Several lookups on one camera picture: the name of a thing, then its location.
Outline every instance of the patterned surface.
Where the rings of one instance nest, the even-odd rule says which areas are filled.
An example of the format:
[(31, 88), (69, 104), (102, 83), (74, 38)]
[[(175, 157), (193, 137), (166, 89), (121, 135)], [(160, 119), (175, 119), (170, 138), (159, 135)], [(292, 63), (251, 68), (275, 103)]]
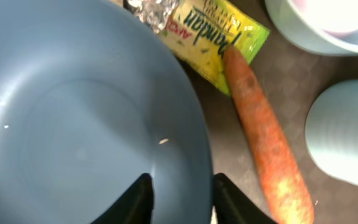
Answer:
[[(358, 187), (318, 169), (305, 146), (304, 125), (315, 98), (334, 83), (358, 78), (358, 57), (323, 57), (304, 52), (274, 28), (263, 0), (232, 0), (272, 32), (251, 67), (282, 125), (315, 203), (315, 224), (358, 223)], [(225, 173), (269, 214), (252, 155), (230, 98), (183, 65), (198, 94), (209, 128), (215, 173)]]

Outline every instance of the packet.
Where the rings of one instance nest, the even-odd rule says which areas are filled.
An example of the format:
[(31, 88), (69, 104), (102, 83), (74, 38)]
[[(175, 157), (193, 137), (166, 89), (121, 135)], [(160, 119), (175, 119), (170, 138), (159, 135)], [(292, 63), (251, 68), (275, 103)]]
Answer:
[(158, 36), (177, 57), (230, 95), (222, 61), (225, 48), (234, 45), (251, 63), (268, 34), (226, 0), (182, 0)]

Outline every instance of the carrot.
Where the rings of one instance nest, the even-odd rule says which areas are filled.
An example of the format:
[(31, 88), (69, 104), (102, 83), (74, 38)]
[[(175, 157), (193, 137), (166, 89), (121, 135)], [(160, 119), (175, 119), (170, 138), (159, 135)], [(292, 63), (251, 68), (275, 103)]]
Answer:
[(274, 219), (281, 224), (312, 224), (314, 209), (308, 189), (253, 71), (233, 46), (225, 51), (223, 62), (231, 95)]

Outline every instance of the blue bowl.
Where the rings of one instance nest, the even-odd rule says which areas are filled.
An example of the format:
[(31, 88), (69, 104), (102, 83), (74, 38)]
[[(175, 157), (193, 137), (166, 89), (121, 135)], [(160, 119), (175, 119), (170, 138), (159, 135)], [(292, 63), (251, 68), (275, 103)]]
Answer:
[(0, 0), (0, 223), (92, 222), (144, 172), (153, 223), (210, 222), (205, 123), (170, 51), (110, 2)]

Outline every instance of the silver foil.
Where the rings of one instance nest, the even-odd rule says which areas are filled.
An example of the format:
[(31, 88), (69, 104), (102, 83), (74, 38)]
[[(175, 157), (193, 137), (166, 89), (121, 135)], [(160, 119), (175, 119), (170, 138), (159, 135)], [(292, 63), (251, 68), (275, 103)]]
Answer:
[(148, 25), (155, 34), (165, 28), (180, 0), (127, 0), (131, 12)]

